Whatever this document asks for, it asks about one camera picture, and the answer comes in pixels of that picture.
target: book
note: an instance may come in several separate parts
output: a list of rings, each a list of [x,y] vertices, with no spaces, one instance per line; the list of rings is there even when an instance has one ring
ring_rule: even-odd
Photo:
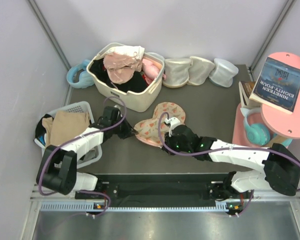
[[[268,57],[249,99],[292,114],[299,91],[300,69]]]
[[[239,81],[239,93],[242,108],[254,109],[260,107],[259,102],[249,99],[255,83],[255,81]]]

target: white wall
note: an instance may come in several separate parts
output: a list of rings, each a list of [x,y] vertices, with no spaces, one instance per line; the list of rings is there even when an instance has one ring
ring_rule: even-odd
[[[0,0],[0,239],[19,239],[41,161],[40,117],[63,104],[66,69],[25,0]]]
[[[36,0],[73,66],[111,42],[252,63],[284,0]]]
[[[290,52],[300,56],[300,0],[296,1],[269,48],[254,71],[257,79],[268,55],[275,52]],[[294,140],[289,150],[300,159],[300,139]]]

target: teal headphones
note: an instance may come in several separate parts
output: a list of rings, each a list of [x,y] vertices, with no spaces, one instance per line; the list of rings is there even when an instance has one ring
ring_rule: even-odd
[[[86,59],[81,64],[72,67],[68,71],[66,75],[66,80],[71,85],[71,87],[75,89],[84,89],[95,84],[93,77],[86,71],[87,66],[89,65],[90,62],[91,62],[90,60]],[[84,71],[80,73],[79,81],[74,82],[75,75],[80,70],[84,70]]]
[[[252,125],[249,125],[248,123],[248,116],[250,116],[251,114],[260,113],[260,107],[248,110],[247,112],[245,112],[245,114],[243,110],[241,112],[244,115],[243,126],[245,129],[246,137],[248,138],[249,142],[260,146],[266,145],[271,140],[268,128],[262,123],[254,123]],[[288,147],[291,144],[291,142],[292,139],[290,138],[285,140],[282,143],[282,145]]]

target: white plastic basket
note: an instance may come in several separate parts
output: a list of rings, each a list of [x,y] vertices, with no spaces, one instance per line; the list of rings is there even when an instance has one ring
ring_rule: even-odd
[[[96,75],[90,72],[90,67],[94,63],[94,60],[99,60],[104,58],[107,50],[117,46],[123,46],[123,44],[114,42],[104,47],[88,64],[88,66],[86,67],[86,71],[89,74],[91,74],[96,88],[102,95],[106,97],[116,96],[125,103],[128,109],[132,109],[136,112],[142,113],[150,107],[150,105],[154,102],[154,100],[156,99],[156,97],[158,96],[161,90],[165,62],[145,52],[143,54],[143,57],[147,60],[152,61],[153,64],[160,69],[158,76],[143,92],[139,92],[139,93],[132,92],[132,91],[123,92],[118,89],[108,87],[104,82],[100,81]],[[111,100],[116,102],[117,104],[120,105],[122,104],[121,101],[119,101],[116,98],[112,98]]]
[[[52,117],[55,117],[58,111],[65,111],[65,112],[68,112],[68,113],[87,113],[88,112],[89,115],[90,115],[91,123],[93,124],[95,122],[94,116],[92,115],[92,112],[91,112],[90,105],[86,101],[72,103],[70,105],[63,106],[63,107],[60,107],[60,108],[55,109],[53,111],[50,111],[47,114],[51,115]],[[90,164],[93,164],[93,163],[99,161],[99,159],[102,156],[101,146],[100,145],[96,146],[94,148],[94,151],[95,151],[95,157],[94,158],[89,157],[89,155],[88,155],[89,153],[86,154],[86,156],[84,157],[83,160],[80,160],[80,159],[78,160],[76,168],[80,169],[80,168],[83,168],[85,166],[88,166]]]

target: beige cloth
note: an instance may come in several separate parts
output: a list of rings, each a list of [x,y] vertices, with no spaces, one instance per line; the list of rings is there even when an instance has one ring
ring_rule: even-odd
[[[88,112],[58,111],[54,117],[42,119],[42,126],[46,129],[45,147],[59,146],[82,134],[90,125]]]

